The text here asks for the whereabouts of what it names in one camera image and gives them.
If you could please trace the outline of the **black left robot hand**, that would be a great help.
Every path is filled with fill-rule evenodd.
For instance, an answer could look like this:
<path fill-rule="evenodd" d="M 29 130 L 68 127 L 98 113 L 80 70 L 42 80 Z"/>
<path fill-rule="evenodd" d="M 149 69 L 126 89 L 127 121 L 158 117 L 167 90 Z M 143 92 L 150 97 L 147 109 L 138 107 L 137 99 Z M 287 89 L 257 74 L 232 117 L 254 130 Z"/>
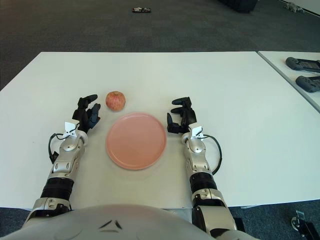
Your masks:
<path fill-rule="evenodd" d="M 77 103 L 77 109 L 72 116 L 73 120 L 79 121 L 77 129 L 86 134 L 90 129 L 93 129 L 101 119 L 99 117 L 99 110 L 101 108 L 99 103 L 95 103 L 92 108 L 89 108 L 89 104 L 94 102 L 97 98 L 97 94 L 80 97 Z"/>

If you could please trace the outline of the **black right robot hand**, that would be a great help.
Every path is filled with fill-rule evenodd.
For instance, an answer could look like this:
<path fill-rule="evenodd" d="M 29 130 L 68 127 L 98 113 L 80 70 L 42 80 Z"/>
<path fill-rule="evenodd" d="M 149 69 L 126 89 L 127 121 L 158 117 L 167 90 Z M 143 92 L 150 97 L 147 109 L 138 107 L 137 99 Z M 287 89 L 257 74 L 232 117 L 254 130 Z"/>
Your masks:
<path fill-rule="evenodd" d="M 185 134 L 189 132 L 189 125 L 197 122 L 195 111 L 192 109 L 192 102 L 189 97 L 182 97 L 171 102 L 179 106 L 170 110 L 172 114 L 179 114 L 180 124 L 173 122 L 170 113 L 167 113 L 167 131 L 174 134 Z"/>

